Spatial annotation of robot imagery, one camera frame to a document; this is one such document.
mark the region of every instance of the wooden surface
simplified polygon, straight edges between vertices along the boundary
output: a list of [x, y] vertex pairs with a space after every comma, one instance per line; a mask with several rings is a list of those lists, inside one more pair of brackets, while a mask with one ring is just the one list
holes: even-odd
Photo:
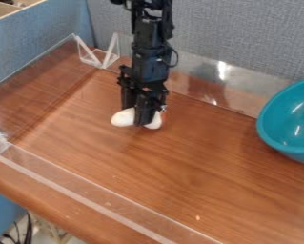
[[[304, 165], [264, 145], [255, 119], [172, 92], [161, 130], [115, 128], [116, 75], [69, 53], [0, 86], [15, 144], [224, 243], [304, 244]], [[153, 243], [1, 164], [0, 193], [89, 243]]]

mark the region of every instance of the blue bowl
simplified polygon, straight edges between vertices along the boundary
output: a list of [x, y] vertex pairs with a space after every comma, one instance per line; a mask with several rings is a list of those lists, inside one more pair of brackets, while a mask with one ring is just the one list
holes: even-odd
[[304, 80], [267, 102], [257, 119], [257, 132], [271, 148], [304, 163]]

